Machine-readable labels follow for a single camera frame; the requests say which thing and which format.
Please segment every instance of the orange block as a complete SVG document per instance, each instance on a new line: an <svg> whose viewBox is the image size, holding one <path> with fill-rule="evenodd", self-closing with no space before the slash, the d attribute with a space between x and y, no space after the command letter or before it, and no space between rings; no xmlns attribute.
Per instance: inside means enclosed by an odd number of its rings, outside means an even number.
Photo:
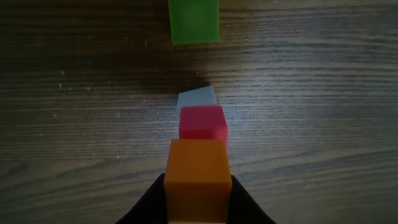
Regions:
<svg viewBox="0 0 398 224"><path fill-rule="evenodd" d="M232 180L224 140L172 140L164 189L170 222L226 223Z"/></svg>

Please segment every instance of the toy block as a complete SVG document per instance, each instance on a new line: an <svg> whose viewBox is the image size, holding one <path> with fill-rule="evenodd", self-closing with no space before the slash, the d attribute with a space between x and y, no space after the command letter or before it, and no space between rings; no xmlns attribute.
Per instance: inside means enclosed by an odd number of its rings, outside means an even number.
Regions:
<svg viewBox="0 0 398 224"><path fill-rule="evenodd" d="M187 106L217 105L216 95L212 86L186 91L178 95L177 113Z"/></svg>
<svg viewBox="0 0 398 224"><path fill-rule="evenodd" d="M222 140L172 140L164 179L169 222L226 223L232 189Z"/></svg>
<svg viewBox="0 0 398 224"><path fill-rule="evenodd" d="M228 126L221 106L181 109L180 139L222 139L228 147Z"/></svg>
<svg viewBox="0 0 398 224"><path fill-rule="evenodd" d="M169 0L173 44L220 39L219 0Z"/></svg>

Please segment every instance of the wood grain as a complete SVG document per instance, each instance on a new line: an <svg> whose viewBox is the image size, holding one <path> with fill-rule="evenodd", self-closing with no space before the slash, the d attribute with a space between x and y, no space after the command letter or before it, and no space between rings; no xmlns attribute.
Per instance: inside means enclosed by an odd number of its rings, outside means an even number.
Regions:
<svg viewBox="0 0 398 224"><path fill-rule="evenodd" d="M277 223L397 223L397 11L221 0L221 42L173 46L166 0L0 1L0 222L114 223L211 83Z"/></svg>

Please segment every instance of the light blue block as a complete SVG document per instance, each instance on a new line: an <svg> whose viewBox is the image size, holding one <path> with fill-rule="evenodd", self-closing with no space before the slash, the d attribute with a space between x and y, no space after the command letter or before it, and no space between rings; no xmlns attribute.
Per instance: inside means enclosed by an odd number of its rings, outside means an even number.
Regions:
<svg viewBox="0 0 398 224"><path fill-rule="evenodd" d="M206 86L196 90L186 91L178 95L177 113L186 106L210 106L217 105L216 95L212 86Z"/></svg>

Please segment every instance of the stacked block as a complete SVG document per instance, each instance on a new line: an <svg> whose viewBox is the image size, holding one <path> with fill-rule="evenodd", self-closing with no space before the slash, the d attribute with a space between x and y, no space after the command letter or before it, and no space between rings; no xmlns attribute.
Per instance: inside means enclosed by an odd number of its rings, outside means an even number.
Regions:
<svg viewBox="0 0 398 224"><path fill-rule="evenodd" d="M232 189L222 140L173 140L164 179L170 222L225 223Z"/></svg>
<svg viewBox="0 0 398 224"><path fill-rule="evenodd" d="M173 44L220 39L219 0L169 0Z"/></svg>
<svg viewBox="0 0 398 224"><path fill-rule="evenodd" d="M180 139L221 139L228 146L228 127L221 106L181 109Z"/></svg>
<svg viewBox="0 0 398 224"><path fill-rule="evenodd" d="M180 139L172 140L164 179L168 219L226 223L232 180L223 108L208 86L181 93L177 110Z"/></svg>

